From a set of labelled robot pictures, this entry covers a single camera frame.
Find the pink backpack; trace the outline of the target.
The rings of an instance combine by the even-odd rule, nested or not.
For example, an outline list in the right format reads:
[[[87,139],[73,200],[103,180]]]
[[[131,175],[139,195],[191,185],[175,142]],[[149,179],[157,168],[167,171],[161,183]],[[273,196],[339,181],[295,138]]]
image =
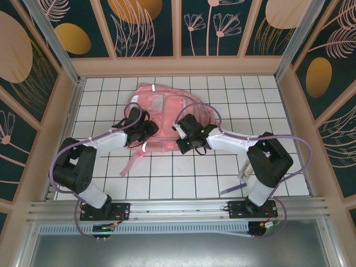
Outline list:
[[[145,111],[144,127],[137,141],[128,148],[136,151],[125,168],[120,172],[126,176],[135,160],[152,152],[166,153],[177,151],[176,140],[180,138],[173,129],[175,120],[188,114],[193,115],[202,126],[215,124],[212,108],[202,105],[194,95],[164,85],[141,83],[127,101],[138,103]]]

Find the clear plastic supplies case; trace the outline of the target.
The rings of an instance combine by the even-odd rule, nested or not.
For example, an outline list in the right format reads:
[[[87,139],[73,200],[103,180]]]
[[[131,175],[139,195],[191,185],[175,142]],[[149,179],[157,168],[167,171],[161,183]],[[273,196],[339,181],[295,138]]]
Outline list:
[[[250,176],[253,174],[253,167],[249,161],[246,161],[242,166],[238,174],[238,179],[241,182],[247,182]]]

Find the purple pen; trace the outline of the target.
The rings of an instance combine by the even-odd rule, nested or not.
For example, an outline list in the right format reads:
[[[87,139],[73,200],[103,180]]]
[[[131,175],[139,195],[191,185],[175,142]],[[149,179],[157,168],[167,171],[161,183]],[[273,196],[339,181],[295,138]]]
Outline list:
[[[230,187],[228,189],[222,190],[222,191],[219,192],[219,194],[220,195],[225,195],[225,194],[228,194],[228,193],[233,192],[235,190],[242,189],[242,188],[244,188],[246,186],[247,186],[247,183],[244,182],[244,183],[242,183],[240,185],[236,185],[236,186]]]

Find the black controller board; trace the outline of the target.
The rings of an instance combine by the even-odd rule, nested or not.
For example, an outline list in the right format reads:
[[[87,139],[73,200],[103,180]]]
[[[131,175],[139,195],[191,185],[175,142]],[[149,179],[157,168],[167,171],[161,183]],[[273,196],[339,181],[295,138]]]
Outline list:
[[[279,230],[279,223],[276,221],[262,222],[251,221],[248,222],[248,234],[253,238],[269,238],[274,236]]]
[[[114,223],[102,224],[102,225],[94,224],[92,227],[92,236],[96,240],[99,240],[99,239],[106,240],[107,238],[109,238],[112,235],[115,228],[116,228],[116,225]]]

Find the grey metal sheet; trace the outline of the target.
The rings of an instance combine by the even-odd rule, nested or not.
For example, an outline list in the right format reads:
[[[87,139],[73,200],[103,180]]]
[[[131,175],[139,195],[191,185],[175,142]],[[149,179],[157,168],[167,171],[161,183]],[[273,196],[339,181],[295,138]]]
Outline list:
[[[42,235],[30,267],[330,267],[314,221],[252,239],[217,233]]]

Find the aluminium side rail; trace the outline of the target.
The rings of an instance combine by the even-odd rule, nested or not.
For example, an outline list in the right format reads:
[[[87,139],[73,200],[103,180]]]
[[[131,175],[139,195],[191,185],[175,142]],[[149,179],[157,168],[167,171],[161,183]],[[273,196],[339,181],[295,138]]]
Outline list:
[[[54,156],[58,153],[63,140],[71,135],[74,124],[78,99],[82,88],[80,84],[61,75],[58,77],[50,100],[46,107],[43,120],[41,122],[41,181],[43,190],[41,191],[41,201],[46,201],[48,191],[51,187],[48,172]]]

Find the beige wooden enclosure frame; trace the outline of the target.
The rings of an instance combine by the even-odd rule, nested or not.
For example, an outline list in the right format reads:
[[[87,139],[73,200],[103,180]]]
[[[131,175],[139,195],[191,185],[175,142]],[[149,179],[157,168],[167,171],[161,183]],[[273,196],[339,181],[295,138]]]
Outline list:
[[[132,91],[140,82],[155,80],[187,88],[214,101],[217,110],[227,115],[232,106],[228,99],[239,91],[260,90],[268,99],[274,86],[271,74],[279,60],[257,58],[167,58],[139,60],[83,60],[75,61],[79,74],[86,79],[86,89],[95,93],[99,88],[113,86],[117,100]],[[310,142],[314,149],[313,163],[305,176],[297,176],[282,184],[276,191],[283,202],[289,197],[301,197],[312,192],[325,198],[329,215],[335,224],[349,225],[350,211],[356,209],[356,195],[344,197],[332,166],[317,132],[318,126],[331,117],[343,104],[356,96],[356,81],[323,113],[312,120],[296,73],[289,67],[276,84],[286,109],[286,118],[254,118],[251,126],[245,118],[228,118],[225,126],[238,132],[258,132],[269,126],[275,132],[290,128],[296,135]],[[10,94],[0,87],[0,101],[11,108],[30,128],[36,130],[31,153],[17,186],[13,201],[0,199],[8,212],[24,212],[25,206],[38,201],[48,185],[46,176],[52,155],[64,129],[70,102],[74,94],[73,83],[64,70],[59,72],[53,93],[42,121],[36,121]],[[237,170],[243,160],[222,152],[199,156],[194,152],[186,156],[177,153],[152,155],[135,163],[128,177],[119,172],[128,162],[130,153],[118,150],[100,159],[95,182],[114,199],[125,200],[181,200],[212,199],[218,197],[218,188],[226,189],[237,181]]]

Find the aluminium mounting rail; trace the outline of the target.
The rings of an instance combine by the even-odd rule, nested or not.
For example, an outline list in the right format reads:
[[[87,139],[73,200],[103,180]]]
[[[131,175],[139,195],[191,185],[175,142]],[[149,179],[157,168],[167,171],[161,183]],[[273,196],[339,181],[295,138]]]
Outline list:
[[[323,219],[330,216],[322,197],[274,197],[279,219],[284,218],[283,206],[289,220]],[[129,221],[136,223],[227,221],[223,210],[230,199],[191,200],[129,200]],[[75,201],[33,202],[25,221],[29,223],[61,224],[74,222]]]

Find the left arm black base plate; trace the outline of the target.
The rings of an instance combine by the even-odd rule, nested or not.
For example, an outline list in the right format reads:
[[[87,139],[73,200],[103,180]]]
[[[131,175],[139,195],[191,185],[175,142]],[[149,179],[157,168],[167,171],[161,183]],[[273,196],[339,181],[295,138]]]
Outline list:
[[[101,209],[84,204],[81,205],[80,221],[125,221],[129,215],[130,203],[113,202]]]

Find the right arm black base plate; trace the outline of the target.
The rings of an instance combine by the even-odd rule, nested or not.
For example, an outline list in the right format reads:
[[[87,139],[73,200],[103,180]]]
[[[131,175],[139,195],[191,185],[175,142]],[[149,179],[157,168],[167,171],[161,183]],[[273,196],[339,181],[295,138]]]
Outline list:
[[[223,208],[229,213],[230,219],[268,219],[278,217],[278,211],[274,200],[267,200],[262,206],[256,206],[249,199],[228,201]]]

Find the dark floral wall panel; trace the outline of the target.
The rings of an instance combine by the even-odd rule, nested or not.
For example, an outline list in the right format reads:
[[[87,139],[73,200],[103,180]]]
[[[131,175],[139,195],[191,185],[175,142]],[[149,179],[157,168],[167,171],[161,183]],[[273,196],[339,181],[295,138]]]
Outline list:
[[[172,0],[100,0],[117,57],[171,57]]]
[[[105,58],[108,52],[90,0],[39,0],[70,58]]]
[[[236,56],[253,0],[182,0],[181,55]]]
[[[339,0],[296,71],[317,119],[356,80],[356,0]]]
[[[0,86],[0,200],[13,202],[37,135],[27,111]]]
[[[310,0],[261,0],[246,56],[281,56]]]
[[[57,77],[10,0],[0,0],[0,86],[40,122]]]
[[[355,195],[356,106],[340,108],[319,127],[319,133],[342,195]]]

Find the aluminium corner post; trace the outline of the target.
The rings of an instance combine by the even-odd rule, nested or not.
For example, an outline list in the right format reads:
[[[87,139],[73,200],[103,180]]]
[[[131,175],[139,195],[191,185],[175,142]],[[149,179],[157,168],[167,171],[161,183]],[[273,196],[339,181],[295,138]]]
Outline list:
[[[54,31],[53,26],[47,19],[39,2],[37,0],[23,0],[23,2],[26,5],[30,14],[33,16],[34,21],[39,26],[41,32],[47,38],[49,45],[52,47],[55,55],[59,59],[60,63],[62,64],[62,67],[68,74],[69,78],[75,85],[78,85],[80,77],[78,76],[68,53],[63,48],[59,38],[57,37]]]
[[[288,67],[290,66],[292,59],[296,55],[299,47],[306,38],[308,32],[312,28],[312,25],[317,18],[320,10],[322,9],[324,0],[311,0],[306,11],[301,18],[299,25],[294,31],[290,42],[288,43],[279,65],[276,68],[274,73],[275,80],[279,82],[282,78]]]

